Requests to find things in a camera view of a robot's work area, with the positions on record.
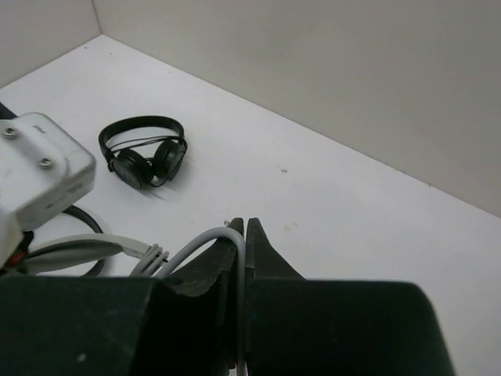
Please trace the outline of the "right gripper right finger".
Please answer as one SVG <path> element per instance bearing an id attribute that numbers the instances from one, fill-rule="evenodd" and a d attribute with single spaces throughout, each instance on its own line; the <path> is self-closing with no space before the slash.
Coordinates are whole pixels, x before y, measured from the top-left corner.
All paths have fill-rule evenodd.
<path id="1" fill-rule="evenodd" d="M 255 279 L 304 280 L 272 246 L 258 218 L 247 222 L 245 272 L 246 282 Z"/>

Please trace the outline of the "white grey headphones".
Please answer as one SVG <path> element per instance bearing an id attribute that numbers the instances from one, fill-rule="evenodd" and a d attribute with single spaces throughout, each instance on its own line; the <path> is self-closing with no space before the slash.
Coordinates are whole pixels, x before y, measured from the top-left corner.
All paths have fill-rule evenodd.
<path id="1" fill-rule="evenodd" d="M 37 274 L 106 260 L 120 253 L 138 259 L 130 273 L 132 277 L 151 277 L 168 263 L 169 257 L 169 252 L 158 244 L 118 235 L 90 233 L 45 242 L 26 256 L 23 266 L 27 272 Z"/>

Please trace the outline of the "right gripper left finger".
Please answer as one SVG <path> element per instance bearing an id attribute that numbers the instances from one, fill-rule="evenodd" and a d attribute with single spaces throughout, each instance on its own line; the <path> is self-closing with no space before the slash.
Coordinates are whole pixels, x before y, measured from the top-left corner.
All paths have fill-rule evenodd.
<path id="1" fill-rule="evenodd" d="M 242 218 L 192 239 L 162 268 L 179 300 L 168 338 L 193 351 L 197 368 L 245 367 L 245 238 Z"/>

